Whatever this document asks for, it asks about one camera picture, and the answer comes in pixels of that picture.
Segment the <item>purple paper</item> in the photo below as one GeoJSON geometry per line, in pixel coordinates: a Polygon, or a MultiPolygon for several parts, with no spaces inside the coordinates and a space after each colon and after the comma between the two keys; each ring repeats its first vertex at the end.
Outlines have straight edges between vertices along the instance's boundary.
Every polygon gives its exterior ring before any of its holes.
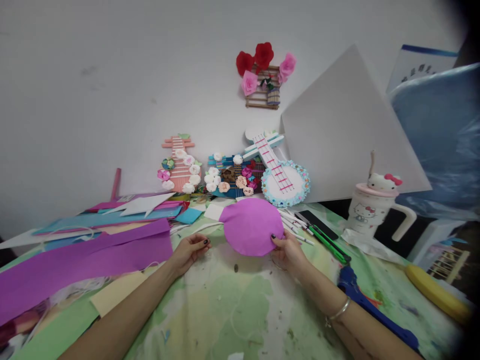
{"type": "Polygon", "coordinates": [[[268,201],[248,198],[223,209],[220,221],[225,238],[238,253],[262,257],[275,249],[274,234],[283,239],[284,225],[279,211],[268,201]]]}
{"type": "Polygon", "coordinates": [[[70,284],[143,270],[172,253],[167,219],[42,252],[0,273],[0,326],[70,284]]]}

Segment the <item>popsicle stick craft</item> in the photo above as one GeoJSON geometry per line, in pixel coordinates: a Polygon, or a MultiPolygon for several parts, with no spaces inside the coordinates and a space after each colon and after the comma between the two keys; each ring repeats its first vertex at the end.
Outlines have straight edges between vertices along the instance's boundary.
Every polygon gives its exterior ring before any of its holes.
{"type": "Polygon", "coordinates": [[[265,166],[259,156],[251,160],[245,160],[240,154],[226,157],[216,152],[208,158],[208,166],[217,168],[221,178],[220,184],[212,192],[212,195],[227,198],[245,196],[245,187],[241,188],[236,184],[237,178],[240,176],[245,177],[247,187],[251,187],[254,194],[262,192],[260,178],[265,171],[265,166]]]}
{"type": "Polygon", "coordinates": [[[162,181],[165,190],[191,194],[200,184],[202,163],[187,153],[187,148],[193,146],[195,144],[189,134],[172,136],[161,145],[162,148],[171,148],[171,157],[162,161],[161,169],[157,172],[157,177],[162,181]]]}
{"type": "Polygon", "coordinates": [[[290,207],[305,200],[311,187],[307,170],[291,160],[279,160],[263,129],[249,128],[245,131],[245,136],[253,143],[253,149],[246,149],[248,154],[260,155],[267,168],[261,178],[265,199],[277,208],[290,207]]]}
{"type": "Polygon", "coordinates": [[[255,56],[240,51],[236,57],[238,74],[243,77],[241,88],[247,108],[278,110],[280,87],[294,72],[297,59],[287,52],[280,66],[271,66],[273,58],[274,51],[269,42],[257,44],[255,56]]]}

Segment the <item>bracelet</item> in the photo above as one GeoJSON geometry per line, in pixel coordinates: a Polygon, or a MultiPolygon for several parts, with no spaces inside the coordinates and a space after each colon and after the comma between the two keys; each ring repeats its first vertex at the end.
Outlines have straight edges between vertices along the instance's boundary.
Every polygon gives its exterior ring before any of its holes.
{"type": "Polygon", "coordinates": [[[340,315],[342,315],[344,312],[347,311],[348,307],[350,305],[350,296],[347,295],[347,299],[346,299],[346,302],[345,302],[345,305],[343,305],[343,307],[340,309],[339,312],[337,312],[335,315],[333,316],[325,316],[325,326],[327,328],[331,328],[332,327],[332,321],[335,320],[336,318],[338,318],[340,315]]]}

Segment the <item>plastic sheet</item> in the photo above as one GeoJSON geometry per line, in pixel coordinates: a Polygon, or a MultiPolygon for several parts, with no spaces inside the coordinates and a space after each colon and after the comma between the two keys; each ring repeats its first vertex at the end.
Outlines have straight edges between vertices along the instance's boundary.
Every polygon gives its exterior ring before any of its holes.
{"type": "Polygon", "coordinates": [[[437,219],[480,219],[480,63],[411,80],[390,100],[433,190],[397,203],[437,219]]]}

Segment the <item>black phone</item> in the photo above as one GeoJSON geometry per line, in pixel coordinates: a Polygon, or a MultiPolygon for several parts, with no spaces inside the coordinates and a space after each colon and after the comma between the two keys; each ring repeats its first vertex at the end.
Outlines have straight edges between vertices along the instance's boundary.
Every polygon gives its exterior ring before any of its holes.
{"type": "Polygon", "coordinates": [[[327,225],[325,225],[318,217],[316,217],[311,211],[299,211],[298,214],[303,216],[310,224],[315,225],[331,240],[337,240],[339,236],[333,232],[327,225]]]}

